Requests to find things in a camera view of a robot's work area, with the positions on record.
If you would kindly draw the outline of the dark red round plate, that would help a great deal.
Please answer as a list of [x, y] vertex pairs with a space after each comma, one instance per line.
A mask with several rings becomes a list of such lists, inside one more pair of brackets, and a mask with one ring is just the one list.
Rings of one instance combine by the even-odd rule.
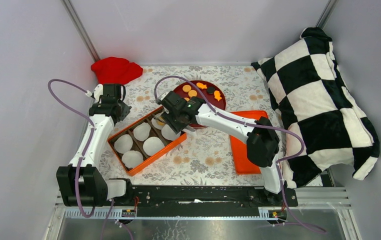
[[[194, 96], [194, 97], [201, 98], [201, 99], [204, 100], [204, 103], [209, 102], [212, 106], [214, 106], [214, 107], [216, 107], [218, 109], [221, 109], [221, 110], [225, 110], [226, 109], [226, 97], [225, 97], [224, 93], [220, 90], [220, 88], [218, 86], [214, 85], [211, 82], [204, 81], [204, 80], [192, 80], [191, 83], [193, 83], [193, 85], [190, 85], [188, 82], [184, 82], [184, 83], [180, 84], [179, 86], [175, 87], [173, 92], [175, 92], [178, 95], [180, 95], [186, 101], [189, 101], [191, 97], [188, 96], [188, 93], [183, 92], [182, 87], [184, 85], [190, 85], [192, 87], [192, 90], [196, 90], [198, 92], [198, 95]], [[203, 90], [199, 89], [196, 86], [197, 83], [204, 83], [204, 84], [207, 85], [207, 87], [215, 87], [216, 90], [221, 92], [222, 100], [221, 101], [217, 101], [216, 99], [214, 99], [214, 95], [213, 94], [208, 94], [207, 93], [207, 89], [203, 89]], [[197, 124], [190, 124], [189, 127], [192, 127], [194, 129], [205, 128], [204, 125], [201, 125], [199, 123], [197, 123]]]

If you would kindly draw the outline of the orange cookie tin box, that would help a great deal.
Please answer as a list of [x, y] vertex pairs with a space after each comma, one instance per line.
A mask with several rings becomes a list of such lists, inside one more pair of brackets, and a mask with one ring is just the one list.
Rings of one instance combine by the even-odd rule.
[[135, 176], [187, 139], [184, 132], [170, 136], [156, 120], [162, 113], [159, 107], [108, 138], [108, 145], [129, 176]]

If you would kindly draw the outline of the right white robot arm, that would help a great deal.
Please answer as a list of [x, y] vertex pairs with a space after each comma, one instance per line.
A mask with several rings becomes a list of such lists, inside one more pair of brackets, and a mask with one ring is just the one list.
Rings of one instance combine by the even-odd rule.
[[260, 168], [267, 203], [278, 206], [285, 200], [276, 166], [280, 140], [268, 118], [241, 117], [214, 107], [205, 97], [185, 100], [173, 91], [156, 97], [156, 102], [163, 106], [161, 117], [175, 133], [197, 124], [224, 132], [245, 144], [246, 158]]

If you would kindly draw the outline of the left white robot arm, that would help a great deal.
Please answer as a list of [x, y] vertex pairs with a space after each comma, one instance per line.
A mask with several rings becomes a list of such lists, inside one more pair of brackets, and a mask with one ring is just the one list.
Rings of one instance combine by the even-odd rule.
[[123, 121], [131, 107], [125, 104], [122, 84], [98, 84], [85, 94], [94, 100], [88, 113], [80, 113], [87, 127], [76, 154], [68, 165], [60, 166], [56, 179], [63, 203], [68, 207], [102, 207], [110, 199], [129, 205], [134, 193], [124, 179], [105, 180], [100, 160], [116, 123]]

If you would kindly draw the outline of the metal serving tongs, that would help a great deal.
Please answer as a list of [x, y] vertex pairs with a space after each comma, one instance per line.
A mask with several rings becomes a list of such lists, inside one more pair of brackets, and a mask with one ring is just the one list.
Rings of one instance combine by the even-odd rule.
[[154, 117], [153, 117], [153, 120], [155, 121], [155, 123], [157, 124], [157, 120], [161, 121], [161, 122], [164, 122], [166, 124], [166, 122], [164, 121], [164, 119], [162, 118], [162, 113], [158, 113], [156, 114]]

